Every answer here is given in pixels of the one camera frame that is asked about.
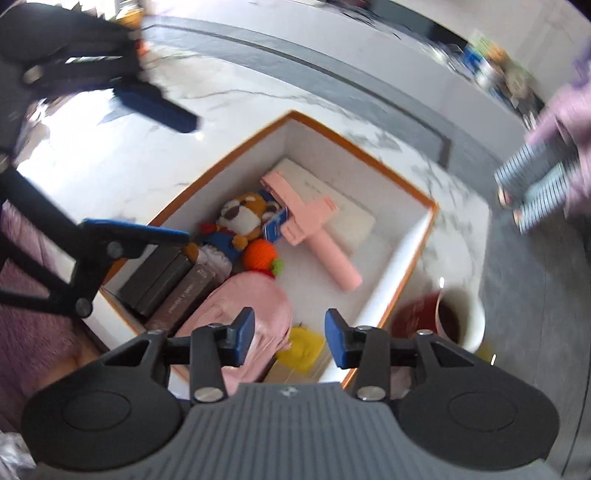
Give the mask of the person right hand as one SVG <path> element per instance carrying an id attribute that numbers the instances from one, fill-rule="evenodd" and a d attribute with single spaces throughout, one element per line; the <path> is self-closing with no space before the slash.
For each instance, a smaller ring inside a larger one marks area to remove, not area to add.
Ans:
<path id="1" fill-rule="evenodd" d="M 561 87 L 546 103 L 535 128 L 527 134 L 524 142 L 536 145 L 560 136 L 576 146 L 579 169 L 571 179 L 566 205 L 559 209 L 565 216 L 590 212 L 589 48 L 575 60 L 574 67 L 577 79 Z"/>

